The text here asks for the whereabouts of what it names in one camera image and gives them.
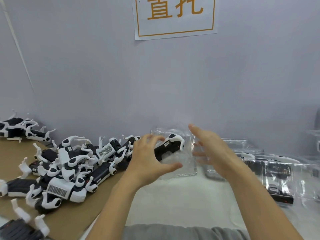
brown cardboard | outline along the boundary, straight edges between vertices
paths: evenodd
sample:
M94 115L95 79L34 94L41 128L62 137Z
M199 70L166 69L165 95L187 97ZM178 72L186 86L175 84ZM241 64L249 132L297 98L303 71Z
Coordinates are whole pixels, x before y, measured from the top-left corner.
M18 141L7 141L0 139L0 179L13 180L22 173L18 168L23 158L28 157L27 164L34 161L36 149L32 145L34 141L25 139L21 143ZM39 142L37 145L42 149L46 147ZM105 205L113 186L122 177L123 172L118 172L114 176L106 179L99 185L95 193L87 193L86 199L82 203L63 201L62 206L56 211L47 214L44 218L50 228L49 237L54 240L76 240L90 226ZM12 210L8 196L0 197L0 215L10 219L17 219ZM18 199L18 205L31 215L32 218L38 215L35 209L26 205L25 199Z

gray fabric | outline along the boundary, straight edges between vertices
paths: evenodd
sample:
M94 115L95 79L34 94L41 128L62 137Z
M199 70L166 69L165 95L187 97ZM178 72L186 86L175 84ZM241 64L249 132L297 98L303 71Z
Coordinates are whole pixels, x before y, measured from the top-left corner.
M123 240L250 240L248 232L228 228L161 224L126 226Z

gray wall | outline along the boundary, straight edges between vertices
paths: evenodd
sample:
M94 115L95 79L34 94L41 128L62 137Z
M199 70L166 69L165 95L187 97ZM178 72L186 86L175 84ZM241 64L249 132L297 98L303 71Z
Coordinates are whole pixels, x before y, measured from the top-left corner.
M18 116L34 116L36 108L25 67L0 6L0 120L11 116L12 109Z
M218 34L134 40L131 0L5 0L59 139L193 122L308 152L320 104L320 0L221 0Z

white paper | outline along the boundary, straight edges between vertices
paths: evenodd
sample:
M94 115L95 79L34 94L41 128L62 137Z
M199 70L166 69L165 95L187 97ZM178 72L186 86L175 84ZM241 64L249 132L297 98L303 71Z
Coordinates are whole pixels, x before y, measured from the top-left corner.
M217 32L217 0L132 0L136 40Z

white table surface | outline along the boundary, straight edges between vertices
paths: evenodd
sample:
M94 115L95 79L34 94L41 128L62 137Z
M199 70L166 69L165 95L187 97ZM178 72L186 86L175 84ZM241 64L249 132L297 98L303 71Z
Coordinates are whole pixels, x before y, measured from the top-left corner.
M305 240L318 240L320 204L310 200L304 205L295 199L283 211ZM6 222L0 217L0 225ZM206 178L201 167L196 176L158 180L137 192L126 225L152 223L245 229L229 184Z

